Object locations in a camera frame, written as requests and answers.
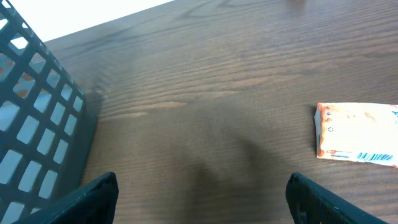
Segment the orange snack packet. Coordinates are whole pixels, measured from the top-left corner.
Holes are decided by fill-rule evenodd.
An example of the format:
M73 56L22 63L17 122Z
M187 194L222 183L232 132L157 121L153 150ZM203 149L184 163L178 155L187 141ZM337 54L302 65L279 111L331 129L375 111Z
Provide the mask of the orange snack packet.
M317 157L397 167L397 105L318 103Z

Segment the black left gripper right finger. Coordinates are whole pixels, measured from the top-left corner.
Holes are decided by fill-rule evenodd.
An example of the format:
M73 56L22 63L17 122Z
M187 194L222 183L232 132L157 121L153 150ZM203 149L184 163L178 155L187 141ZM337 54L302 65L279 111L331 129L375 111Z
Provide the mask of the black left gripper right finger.
M298 172L290 176L285 197L295 224L386 224Z

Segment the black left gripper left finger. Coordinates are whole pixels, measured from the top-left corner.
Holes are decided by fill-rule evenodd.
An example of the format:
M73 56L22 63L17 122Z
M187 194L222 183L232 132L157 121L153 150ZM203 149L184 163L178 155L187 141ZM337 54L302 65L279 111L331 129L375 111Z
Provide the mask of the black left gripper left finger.
M118 195L116 174L107 172L15 224L112 224Z

